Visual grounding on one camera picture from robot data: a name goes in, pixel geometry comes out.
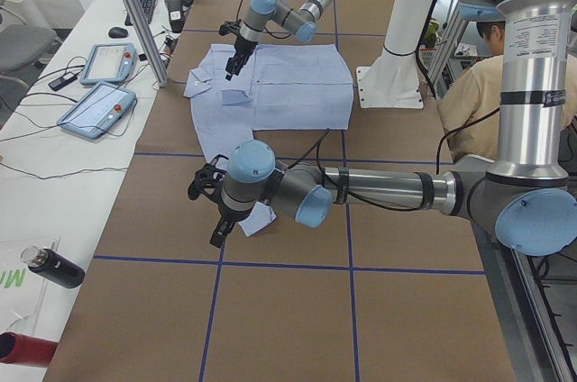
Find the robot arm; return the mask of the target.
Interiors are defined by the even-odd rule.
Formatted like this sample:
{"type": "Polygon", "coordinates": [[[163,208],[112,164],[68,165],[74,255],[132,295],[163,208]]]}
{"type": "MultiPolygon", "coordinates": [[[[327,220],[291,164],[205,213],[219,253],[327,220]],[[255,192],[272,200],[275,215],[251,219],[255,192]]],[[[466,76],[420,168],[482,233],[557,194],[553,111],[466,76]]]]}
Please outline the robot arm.
{"type": "Polygon", "coordinates": [[[316,23],[334,0],[306,0],[298,9],[290,7],[285,0],[251,0],[244,17],[227,21],[219,28],[219,34],[235,35],[234,55],[227,60],[225,78],[240,74],[254,53],[267,23],[274,22],[285,32],[303,43],[309,42],[316,33],[316,23]]]}
{"type": "Polygon", "coordinates": [[[468,155],[440,175],[296,165],[277,161],[261,141],[235,146],[226,169],[208,164],[207,195],[220,219],[221,246],[261,202],[309,227],[331,205],[366,203],[399,212],[434,209],[478,224],[529,256],[561,250],[576,236],[576,201],[557,152],[567,94],[567,41],[576,0],[462,0],[473,19],[506,21],[499,101],[498,155],[468,155]]]}

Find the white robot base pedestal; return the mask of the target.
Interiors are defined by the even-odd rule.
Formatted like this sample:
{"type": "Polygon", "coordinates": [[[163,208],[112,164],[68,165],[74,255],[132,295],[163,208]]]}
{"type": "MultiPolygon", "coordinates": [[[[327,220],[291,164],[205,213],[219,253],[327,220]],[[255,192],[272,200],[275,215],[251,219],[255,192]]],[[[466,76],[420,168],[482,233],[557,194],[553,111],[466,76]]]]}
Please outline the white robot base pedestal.
{"type": "Polygon", "coordinates": [[[357,68],[362,108],[421,109],[417,56],[436,0],[395,0],[382,53],[369,67],[357,68]]]}

